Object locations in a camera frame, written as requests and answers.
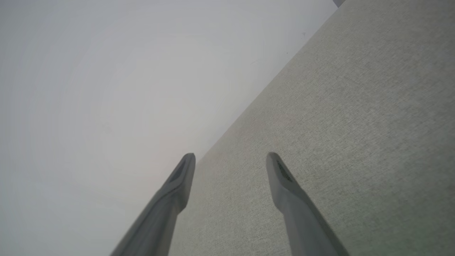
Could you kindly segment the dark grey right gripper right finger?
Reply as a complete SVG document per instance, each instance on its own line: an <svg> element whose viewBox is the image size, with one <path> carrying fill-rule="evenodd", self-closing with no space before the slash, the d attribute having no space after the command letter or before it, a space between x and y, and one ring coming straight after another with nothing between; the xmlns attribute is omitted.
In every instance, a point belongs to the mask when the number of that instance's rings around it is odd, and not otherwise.
<svg viewBox="0 0 455 256"><path fill-rule="evenodd" d="M274 205L283 214L292 256L349 256L277 153L267 154L266 170Z"/></svg>

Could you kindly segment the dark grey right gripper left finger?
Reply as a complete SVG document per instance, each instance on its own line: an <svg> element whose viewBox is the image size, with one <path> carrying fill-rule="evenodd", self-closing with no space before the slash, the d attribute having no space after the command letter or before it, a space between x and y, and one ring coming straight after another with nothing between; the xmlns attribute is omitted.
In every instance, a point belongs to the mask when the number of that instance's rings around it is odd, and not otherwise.
<svg viewBox="0 0 455 256"><path fill-rule="evenodd" d="M110 256L168 256L177 216L187 206L196 165L185 154Z"/></svg>

